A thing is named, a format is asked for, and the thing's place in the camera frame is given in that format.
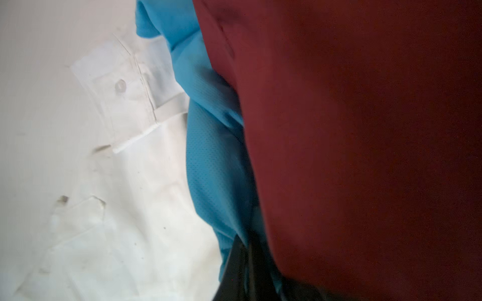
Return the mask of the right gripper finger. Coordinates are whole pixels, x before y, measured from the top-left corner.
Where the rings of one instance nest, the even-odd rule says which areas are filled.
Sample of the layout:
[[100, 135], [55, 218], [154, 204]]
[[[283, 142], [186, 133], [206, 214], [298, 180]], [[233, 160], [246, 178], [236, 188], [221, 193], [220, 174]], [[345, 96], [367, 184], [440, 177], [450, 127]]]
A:
[[326, 291], [283, 279], [277, 291], [259, 237], [249, 234], [249, 243], [235, 237], [225, 272], [213, 298], [215, 301], [262, 300], [338, 300]]

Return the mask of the teal cloth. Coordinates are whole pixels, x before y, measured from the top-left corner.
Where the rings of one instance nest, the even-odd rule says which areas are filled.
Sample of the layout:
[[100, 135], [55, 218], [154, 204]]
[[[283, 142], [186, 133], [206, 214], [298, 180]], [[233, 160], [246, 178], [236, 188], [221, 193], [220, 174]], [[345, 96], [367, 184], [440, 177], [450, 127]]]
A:
[[190, 98], [186, 169], [199, 217], [212, 227], [222, 263], [236, 238], [259, 235], [272, 283], [282, 277], [267, 246], [254, 174], [247, 154], [237, 95], [212, 68], [192, 1], [138, 1], [136, 29], [142, 38], [165, 38], [176, 81]]

